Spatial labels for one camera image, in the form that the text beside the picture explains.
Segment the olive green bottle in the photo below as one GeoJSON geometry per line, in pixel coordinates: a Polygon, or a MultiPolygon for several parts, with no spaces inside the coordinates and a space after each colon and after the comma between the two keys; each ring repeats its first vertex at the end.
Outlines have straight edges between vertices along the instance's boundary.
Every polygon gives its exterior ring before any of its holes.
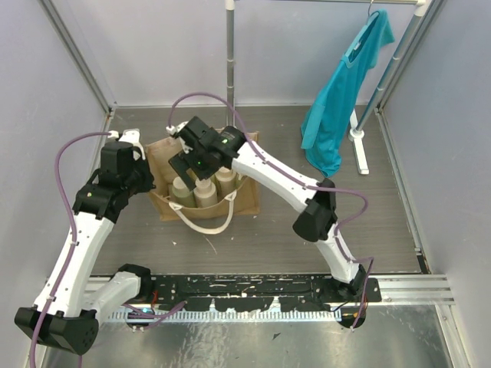
{"type": "Polygon", "coordinates": [[[173,197],[178,204],[187,208],[196,207],[196,200],[193,192],[189,190],[189,188],[179,176],[177,176],[173,180],[171,190],[173,197]]]}

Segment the cream labelled tall bottle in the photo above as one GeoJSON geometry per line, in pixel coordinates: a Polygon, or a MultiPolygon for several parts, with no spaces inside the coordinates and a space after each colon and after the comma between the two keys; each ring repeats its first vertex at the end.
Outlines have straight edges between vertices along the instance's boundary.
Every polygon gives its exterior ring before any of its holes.
{"type": "Polygon", "coordinates": [[[218,192],[225,197],[237,188],[237,173],[233,169],[221,167],[215,174],[218,192]]]}

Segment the cream short bottle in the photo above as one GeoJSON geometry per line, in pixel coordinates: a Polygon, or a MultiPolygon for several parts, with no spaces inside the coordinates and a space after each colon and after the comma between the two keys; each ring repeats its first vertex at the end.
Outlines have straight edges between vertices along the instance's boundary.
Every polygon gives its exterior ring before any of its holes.
{"type": "Polygon", "coordinates": [[[211,179],[197,179],[193,190],[198,208],[208,208],[218,204],[216,185],[211,179]]]}

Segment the tan canvas tote bag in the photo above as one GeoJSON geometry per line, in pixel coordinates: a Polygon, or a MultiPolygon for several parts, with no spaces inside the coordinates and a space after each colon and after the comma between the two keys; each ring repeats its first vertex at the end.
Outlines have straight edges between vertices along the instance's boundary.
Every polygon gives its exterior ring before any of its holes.
{"type": "Polygon", "coordinates": [[[259,184],[245,176],[233,181],[236,185],[236,197],[232,201],[225,199],[225,195],[220,192],[217,203],[208,207],[186,207],[179,204],[171,189],[177,173],[169,164],[169,160],[180,150],[181,145],[173,138],[165,138],[147,145],[147,158],[155,185],[149,197],[161,221],[181,220],[202,234],[215,235],[228,227],[234,215],[256,215],[260,212],[259,184]],[[217,228],[202,228],[195,223],[198,219],[216,219],[223,216],[226,220],[217,228]]]}

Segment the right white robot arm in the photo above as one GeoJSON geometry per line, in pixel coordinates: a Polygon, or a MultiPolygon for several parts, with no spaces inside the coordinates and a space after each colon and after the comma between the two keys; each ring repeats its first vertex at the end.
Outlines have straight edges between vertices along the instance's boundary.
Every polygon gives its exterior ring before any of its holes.
{"type": "Polygon", "coordinates": [[[303,176],[233,126],[217,131],[193,117],[166,131],[180,145],[169,163],[188,189],[194,190],[197,180],[209,179],[221,168],[255,180],[298,213],[292,228],[297,236],[318,247],[337,281],[340,299],[352,302],[363,294],[368,272],[341,236],[341,222],[335,213],[335,195],[340,189],[330,179],[303,176]]]}

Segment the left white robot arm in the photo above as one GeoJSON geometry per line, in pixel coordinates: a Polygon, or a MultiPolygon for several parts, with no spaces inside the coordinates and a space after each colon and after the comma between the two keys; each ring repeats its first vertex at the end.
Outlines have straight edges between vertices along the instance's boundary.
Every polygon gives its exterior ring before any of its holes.
{"type": "Polygon", "coordinates": [[[124,264],[94,294],[84,296],[97,256],[132,196],[153,189],[153,176],[140,143],[111,140],[101,163],[77,192],[69,209],[71,227],[48,282],[30,307],[21,307],[15,325],[35,345],[81,356],[93,345],[99,326],[120,305],[153,296],[150,269],[124,264]]]}

